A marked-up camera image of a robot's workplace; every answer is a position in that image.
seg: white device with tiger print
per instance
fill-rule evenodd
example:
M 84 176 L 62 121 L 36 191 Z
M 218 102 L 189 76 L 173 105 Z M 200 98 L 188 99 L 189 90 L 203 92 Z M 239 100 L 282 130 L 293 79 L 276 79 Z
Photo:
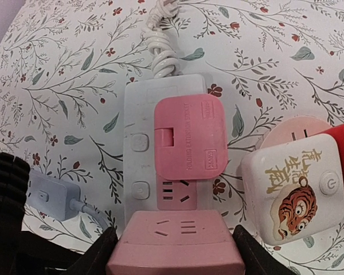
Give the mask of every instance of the white device with tiger print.
M 344 217 L 341 161 L 330 135 L 259 149 L 241 169 L 248 214 L 269 245 L 308 237 Z

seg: tiger illustration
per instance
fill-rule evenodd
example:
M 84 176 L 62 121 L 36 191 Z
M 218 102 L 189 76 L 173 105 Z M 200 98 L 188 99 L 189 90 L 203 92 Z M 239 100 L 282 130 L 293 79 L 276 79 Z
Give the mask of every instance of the tiger illustration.
M 299 178 L 298 184 L 284 186 L 270 210 L 274 239 L 291 239 L 300 233 L 311 222 L 317 208 L 316 195 L 305 176 Z

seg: pink outlet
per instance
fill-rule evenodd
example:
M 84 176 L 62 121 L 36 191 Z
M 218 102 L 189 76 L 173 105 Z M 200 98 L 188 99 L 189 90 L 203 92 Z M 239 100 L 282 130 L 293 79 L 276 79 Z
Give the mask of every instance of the pink outlet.
M 107 275 L 243 275 L 245 266 L 215 210 L 139 211 L 107 266 Z
M 278 124 L 268 131 L 256 144 L 257 149 L 304 139 L 321 133 L 331 126 L 321 119 L 312 116 L 297 116 Z
M 196 210 L 196 181 L 166 180 L 157 175 L 157 207 L 160 210 Z

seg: floral pattern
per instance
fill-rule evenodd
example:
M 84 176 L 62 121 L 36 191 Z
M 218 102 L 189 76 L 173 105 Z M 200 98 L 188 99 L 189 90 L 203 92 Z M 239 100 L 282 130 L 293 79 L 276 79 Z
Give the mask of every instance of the floral pattern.
M 119 234 L 123 92 L 152 78 L 140 33 L 154 5 L 27 0 L 0 45 L 0 152 L 76 182 L 82 200 Z M 230 230 L 241 223 L 257 235 L 237 169 L 242 157 L 295 115 L 344 123 L 344 1 L 180 0 L 180 6 L 161 28 L 181 71 L 202 73 L 207 92 L 225 106 L 230 161 L 214 181 L 214 206 Z M 78 252 L 101 234 L 85 214 L 58 222 L 29 207 L 23 229 Z M 296 274 L 344 274 L 344 221 L 303 240 L 263 246 Z

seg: cable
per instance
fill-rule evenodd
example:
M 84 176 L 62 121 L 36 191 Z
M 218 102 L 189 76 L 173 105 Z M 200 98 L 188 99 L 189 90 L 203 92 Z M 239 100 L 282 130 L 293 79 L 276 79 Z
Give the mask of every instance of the cable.
M 100 213 L 96 212 L 96 210 L 89 207 L 84 202 L 79 202 L 76 199 L 72 199 L 70 201 L 70 209 L 86 213 L 93 217 L 98 222 L 103 232 L 105 232 L 105 230 L 109 227 L 105 219 L 100 215 Z
M 177 15 L 177 2 L 177 0 L 157 0 L 156 6 L 149 13 L 147 27 L 143 28 L 148 50 L 154 56 L 151 64 L 154 78 L 176 75 L 180 69 L 178 57 L 171 47 L 169 37 L 158 27 L 163 18 Z

